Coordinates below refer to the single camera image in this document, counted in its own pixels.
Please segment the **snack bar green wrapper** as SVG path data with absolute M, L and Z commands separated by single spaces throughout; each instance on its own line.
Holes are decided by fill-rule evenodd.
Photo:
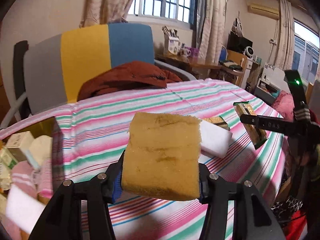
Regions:
M 257 150 L 267 141 L 267 134 L 255 124 L 257 114 L 248 101 L 234 102 L 234 109 L 244 125 L 254 148 Z

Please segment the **pink striped towel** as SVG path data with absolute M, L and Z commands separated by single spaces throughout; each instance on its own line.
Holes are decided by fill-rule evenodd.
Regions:
M 11 170 L 11 180 L 24 193 L 36 199 L 36 186 L 31 177 L 33 171 L 33 167 L 27 161 L 20 161 Z

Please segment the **beige carton box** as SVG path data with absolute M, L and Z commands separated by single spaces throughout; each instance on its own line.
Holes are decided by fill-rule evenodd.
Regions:
M 20 162 L 27 160 L 26 154 L 29 152 L 29 147 L 33 141 L 34 137 L 31 132 L 26 131 L 12 134 L 5 146 L 15 159 Z

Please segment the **yellow sponge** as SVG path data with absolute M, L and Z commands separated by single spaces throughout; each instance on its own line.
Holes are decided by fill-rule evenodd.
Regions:
M 194 116 L 137 112 L 129 127 L 122 189 L 164 200 L 199 198 L 200 122 Z

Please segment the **green striped small carton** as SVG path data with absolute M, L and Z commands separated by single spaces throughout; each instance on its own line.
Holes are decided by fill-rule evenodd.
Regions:
M 13 167 L 16 166 L 18 163 L 16 158 L 10 153 L 10 151 L 6 147 L 1 148 L 0 158 L 1 162 L 10 170 L 12 170 Z

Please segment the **pink bedding pile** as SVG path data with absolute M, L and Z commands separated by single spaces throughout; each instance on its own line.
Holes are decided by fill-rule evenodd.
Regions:
M 271 107 L 276 110 L 286 121 L 293 122 L 294 102 L 291 94 L 281 90 Z

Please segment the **white foam block near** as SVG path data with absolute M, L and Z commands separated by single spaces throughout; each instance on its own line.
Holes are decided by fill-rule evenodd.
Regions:
M 27 234 L 31 234 L 45 205 L 12 185 L 8 197 L 5 215 Z

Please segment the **white foam block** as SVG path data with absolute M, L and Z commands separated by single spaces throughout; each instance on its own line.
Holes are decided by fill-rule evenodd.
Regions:
M 202 120 L 200 122 L 201 150 L 210 156 L 224 158 L 229 148 L 232 132 Z
M 31 234 L 45 205 L 12 185 L 8 197 L 5 215 L 27 234 Z

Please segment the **white low shelf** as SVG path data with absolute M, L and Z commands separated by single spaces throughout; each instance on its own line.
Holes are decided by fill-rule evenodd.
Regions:
M 270 63 L 265 63 L 254 89 L 254 95 L 271 106 L 282 91 L 290 94 L 284 71 Z

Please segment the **side window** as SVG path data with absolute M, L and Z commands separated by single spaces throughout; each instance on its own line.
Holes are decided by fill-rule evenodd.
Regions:
M 319 35 L 297 20 L 294 21 L 294 34 L 292 70 L 314 83 L 319 69 Z

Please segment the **storage box of tidied items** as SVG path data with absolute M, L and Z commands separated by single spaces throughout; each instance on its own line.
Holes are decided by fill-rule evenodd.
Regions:
M 61 133 L 56 119 L 21 125 L 2 131 L 1 239 L 29 236 L 53 195 L 52 158 Z

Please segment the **striped pink green tablecloth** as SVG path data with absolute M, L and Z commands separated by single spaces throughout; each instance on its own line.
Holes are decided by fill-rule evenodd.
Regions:
M 191 146 L 198 142 L 194 116 L 222 114 L 233 133 L 226 156 L 200 155 L 210 171 L 216 171 L 227 181 L 249 179 L 265 194 L 274 199 L 283 171 L 284 137 L 271 132 L 268 140 L 255 150 L 237 116 L 233 102 L 248 99 L 259 114 L 279 117 L 279 114 L 243 89 L 217 80 L 198 80 L 171 83 L 166 89 L 146 89 L 115 92 L 67 104 L 49 112 L 26 119 L 34 124 L 37 118 L 51 114 L 62 131 L 62 175 L 74 182 L 87 181 L 103 168 L 119 159 L 120 154 L 139 136 L 146 145 L 143 157 L 160 158 L 162 168 L 154 171 L 159 189 L 169 193 L 186 193 L 192 182 L 189 157 Z M 38 200 L 26 202 L 17 186 L 13 197 L 8 197 L 6 216 L 28 231 L 33 229 L 43 211 Z M 111 218 L 116 236 L 120 239 L 198 239 L 204 222 L 206 206 L 196 200 L 174 202 L 146 197 L 131 197 L 111 205 Z

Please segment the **white foam block far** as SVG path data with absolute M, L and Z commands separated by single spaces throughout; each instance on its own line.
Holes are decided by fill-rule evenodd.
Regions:
M 229 148 L 232 132 L 202 120 L 200 122 L 201 150 L 210 156 L 224 158 Z

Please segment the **wooden chair with clothes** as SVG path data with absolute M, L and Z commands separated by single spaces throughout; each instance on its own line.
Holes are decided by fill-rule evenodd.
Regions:
M 232 50 L 227 50 L 222 46 L 219 57 L 219 65 L 222 66 L 222 70 L 234 77 L 234 83 L 237 86 L 241 85 L 241 81 L 244 76 L 248 57 L 243 53 L 237 53 Z

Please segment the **small white fan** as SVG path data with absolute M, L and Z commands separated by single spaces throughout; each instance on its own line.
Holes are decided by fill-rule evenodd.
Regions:
M 253 58 L 253 55 L 254 55 L 254 50 L 251 46 L 247 46 L 245 48 L 245 51 L 244 51 L 245 55 L 249 58 L 249 59 L 252 59 Z

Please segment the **black monitor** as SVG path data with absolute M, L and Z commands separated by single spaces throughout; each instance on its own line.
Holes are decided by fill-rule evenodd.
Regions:
M 231 31 L 228 36 L 227 50 L 231 50 L 237 53 L 244 54 L 245 48 L 251 46 L 253 48 L 253 42 L 245 37 L 236 35 Z

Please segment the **purple box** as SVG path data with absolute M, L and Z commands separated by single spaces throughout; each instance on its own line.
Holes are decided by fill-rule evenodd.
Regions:
M 191 58 L 198 58 L 199 55 L 199 49 L 198 48 L 193 48 L 193 47 L 186 47 L 187 50 L 187 57 Z

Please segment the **white patterned mug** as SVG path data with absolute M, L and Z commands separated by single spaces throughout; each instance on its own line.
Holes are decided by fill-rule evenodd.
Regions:
M 181 48 L 180 49 L 180 56 L 189 57 L 190 55 L 191 55 L 191 51 L 188 48 Z

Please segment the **wooden side table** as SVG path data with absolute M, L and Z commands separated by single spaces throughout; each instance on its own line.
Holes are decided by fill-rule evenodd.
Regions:
M 222 69 L 222 66 L 219 64 L 207 63 L 203 59 L 192 57 L 157 54 L 155 59 L 180 68 L 181 70 L 185 70 L 186 72 L 193 74 L 197 79 L 206 79 L 211 76 L 216 76 Z

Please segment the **grey yellow blue chair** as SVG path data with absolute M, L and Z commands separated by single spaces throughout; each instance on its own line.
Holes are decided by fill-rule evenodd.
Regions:
M 155 59 L 151 27 L 111 23 L 74 29 L 34 46 L 21 41 L 12 60 L 17 100 L 1 123 L 9 126 L 25 103 L 23 118 L 76 102 L 81 86 L 95 76 L 132 61 L 147 62 L 175 73 L 183 81 L 195 77 Z

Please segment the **rust red jacket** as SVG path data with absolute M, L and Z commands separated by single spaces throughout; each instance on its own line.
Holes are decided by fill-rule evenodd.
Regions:
M 181 81 L 180 77 L 169 70 L 162 70 L 147 62 L 133 61 L 86 81 L 79 90 L 77 100 L 122 90 L 166 88 L 169 83 Z

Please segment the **white box with papers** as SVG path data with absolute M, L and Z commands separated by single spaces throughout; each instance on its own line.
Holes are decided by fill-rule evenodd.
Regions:
M 179 37 L 176 29 L 169 29 L 167 26 L 162 27 L 164 33 L 164 50 L 165 55 L 177 55 L 179 51 Z

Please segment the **right floral curtain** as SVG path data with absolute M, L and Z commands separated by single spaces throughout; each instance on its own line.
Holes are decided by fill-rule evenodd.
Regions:
M 226 0 L 197 0 L 196 48 L 199 58 L 208 63 L 219 61 L 225 28 Z

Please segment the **floral curtain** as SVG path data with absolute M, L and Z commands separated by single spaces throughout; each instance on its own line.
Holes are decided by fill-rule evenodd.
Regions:
M 219 61 L 225 28 L 226 0 L 197 0 L 196 48 L 199 58 L 208 63 Z
M 125 20 L 133 0 L 85 0 L 80 27 Z

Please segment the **barred window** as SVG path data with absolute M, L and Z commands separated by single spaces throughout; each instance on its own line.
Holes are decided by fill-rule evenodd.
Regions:
M 196 0 L 133 0 L 129 15 L 194 25 Z

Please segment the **left floral curtain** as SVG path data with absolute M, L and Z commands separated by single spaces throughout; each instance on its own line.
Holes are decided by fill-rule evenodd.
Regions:
M 80 27 L 125 20 L 133 0 L 85 0 Z

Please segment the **wall air conditioner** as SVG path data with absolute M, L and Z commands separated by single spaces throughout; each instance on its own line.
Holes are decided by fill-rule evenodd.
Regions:
M 279 9 L 277 8 L 272 8 L 272 7 L 267 7 L 259 4 L 249 4 L 248 5 L 248 12 L 268 17 L 274 20 L 279 20 L 280 19 L 280 12 Z

